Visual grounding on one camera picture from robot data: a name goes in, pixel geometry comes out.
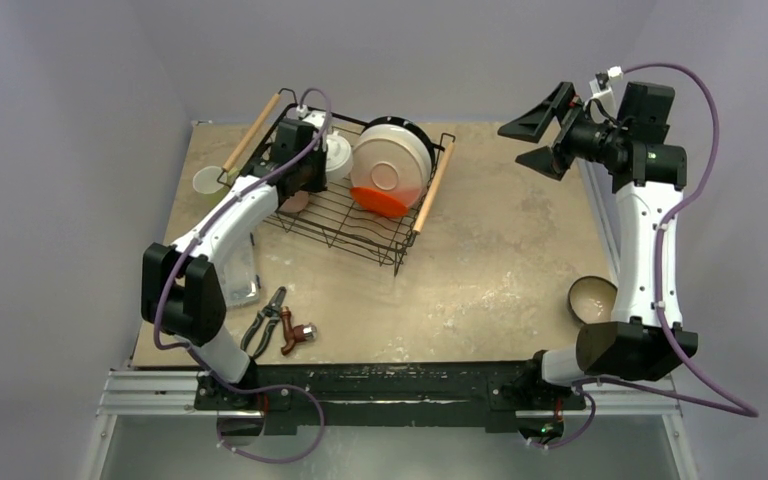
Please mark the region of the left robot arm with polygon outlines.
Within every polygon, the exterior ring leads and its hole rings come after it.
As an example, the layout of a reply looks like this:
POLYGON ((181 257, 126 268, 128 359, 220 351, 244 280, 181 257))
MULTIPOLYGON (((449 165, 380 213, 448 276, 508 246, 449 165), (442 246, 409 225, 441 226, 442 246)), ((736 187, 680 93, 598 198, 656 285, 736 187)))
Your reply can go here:
POLYGON ((143 254, 141 315, 159 350, 186 350, 220 383, 232 408, 257 399, 256 363, 225 327, 227 276, 233 253, 262 221, 301 190, 327 184, 326 135, 321 125, 281 120, 267 151, 253 155, 230 190, 186 234, 143 254))

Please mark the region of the orange plate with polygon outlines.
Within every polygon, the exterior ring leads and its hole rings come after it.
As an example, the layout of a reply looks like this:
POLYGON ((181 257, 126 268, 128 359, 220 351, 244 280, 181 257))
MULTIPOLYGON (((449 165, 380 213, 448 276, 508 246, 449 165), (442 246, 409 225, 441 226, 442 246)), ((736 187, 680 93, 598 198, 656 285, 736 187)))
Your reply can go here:
POLYGON ((392 196, 367 187, 351 187, 350 196, 361 208, 386 218, 401 218, 409 207, 392 196))

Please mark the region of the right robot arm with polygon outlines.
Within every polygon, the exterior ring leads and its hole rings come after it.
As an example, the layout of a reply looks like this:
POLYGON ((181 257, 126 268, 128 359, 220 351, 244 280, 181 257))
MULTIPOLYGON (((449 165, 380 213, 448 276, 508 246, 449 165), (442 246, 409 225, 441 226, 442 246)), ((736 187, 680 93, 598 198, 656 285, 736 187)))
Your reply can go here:
POLYGON ((675 91, 631 82, 616 115, 604 94, 584 102, 569 82, 536 107, 504 124, 503 138, 537 143, 552 122, 560 131, 547 146, 517 163, 561 180, 581 159, 612 178, 620 217, 617 296, 609 321, 583 327, 573 346, 536 354, 540 369, 524 376, 521 392, 536 407, 556 399, 561 386, 588 378, 656 381, 698 349, 697 334, 683 327, 675 275, 676 207, 687 184, 684 148, 665 142, 675 91))

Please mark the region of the white enamel mug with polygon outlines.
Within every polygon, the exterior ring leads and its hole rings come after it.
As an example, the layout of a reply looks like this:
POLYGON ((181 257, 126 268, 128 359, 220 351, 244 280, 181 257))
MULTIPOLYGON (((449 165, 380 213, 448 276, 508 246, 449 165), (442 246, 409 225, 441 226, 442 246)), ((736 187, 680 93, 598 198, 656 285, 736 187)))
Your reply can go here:
POLYGON ((337 182, 347 177, 353 168, 353 153, 350 142, 339 132, 329 133, 326 139, 326 178, 337 182))

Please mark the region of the black wire dish rack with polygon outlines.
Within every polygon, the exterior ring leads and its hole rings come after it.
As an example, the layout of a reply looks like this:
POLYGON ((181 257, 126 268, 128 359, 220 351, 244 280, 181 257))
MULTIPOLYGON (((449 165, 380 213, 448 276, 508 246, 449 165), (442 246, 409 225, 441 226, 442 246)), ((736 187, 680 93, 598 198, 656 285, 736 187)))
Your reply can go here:
MULTIPOLYGON (((284 92, 289 92, 292 101, 284 107, 256 146, 254 152, 258 155, 267 155, 274 143, 278 125, 288 117, 290 110, 298 106, 296 92, 293 89, 282 88, 273 95, 267 107, 264 108, 266 115, 270 115, 275 109, 284 92)), ((359 137, 362 131, 353 128, 365 128, 369 123, 338 113, 334 113, 333 118, 338 121, 338 124, 334 125, 338 132, 355 137, 359 137)), ((454 146, 456 140, 454 135, 444 132, 440 135, 440 142, 445 139, 449 139, 449 146, 454 146)), ((428 188, 433 184, 438 170, 437 165, 446 153, 446 147, 440 142, 432 142, 436 166, 431 172, 428 188)), ((397 275, 408 249, 413 246, 421 230, 415 228, 417 218, 430 209, 431 203, 426 201, 428 194, 425 193, 414 206, 409 207, 405 216, 386 218, 366 211, 355 203, 349 193, 352 187, 350 184, 349 176, 337 182, 331 182, 328 190, 310 193, 309 204, 300 213, 287 214, 277 211, 267 217, 264 224, 316 240, 329 248, 347 251, 376 262, 379 266, 392 266, 394 276, 397 275)))

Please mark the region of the red rimmed plate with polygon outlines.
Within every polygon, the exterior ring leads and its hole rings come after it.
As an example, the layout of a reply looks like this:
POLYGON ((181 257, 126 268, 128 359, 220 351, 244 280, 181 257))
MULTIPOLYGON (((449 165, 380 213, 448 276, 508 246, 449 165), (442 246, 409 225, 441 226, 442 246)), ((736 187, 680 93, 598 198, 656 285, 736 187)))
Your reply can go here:
POLYGON ((362 133, 356 146, 372 140, 393 140, 397 145, 409 147, 421 159, 427 174, 436 166, 434 144, 428 134, 416 123, 402 117, 388 115, 373 119, 362 133))

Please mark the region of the pink rimmed large plate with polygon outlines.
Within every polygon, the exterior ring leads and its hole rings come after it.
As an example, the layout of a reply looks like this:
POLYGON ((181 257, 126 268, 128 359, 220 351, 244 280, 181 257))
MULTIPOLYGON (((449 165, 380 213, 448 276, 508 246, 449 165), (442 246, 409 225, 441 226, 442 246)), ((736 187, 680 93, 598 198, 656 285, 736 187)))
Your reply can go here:
POLYGON ((352 150, 354 187, 387 194, 412 207, 427 191, 432 159, 420 138, 402 127, 377 125, 364 131, 352 150))

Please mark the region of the light pink mug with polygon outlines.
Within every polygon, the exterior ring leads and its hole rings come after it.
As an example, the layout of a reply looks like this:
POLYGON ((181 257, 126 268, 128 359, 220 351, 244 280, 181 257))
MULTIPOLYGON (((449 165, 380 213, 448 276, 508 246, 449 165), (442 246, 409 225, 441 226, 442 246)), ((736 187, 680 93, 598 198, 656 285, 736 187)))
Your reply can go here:
POLYGON ((310 201, 310 194, 305 191, 299 191, 292 197, 285 200, 278 211, 287 214, 297 214, 303 211, 310 201))

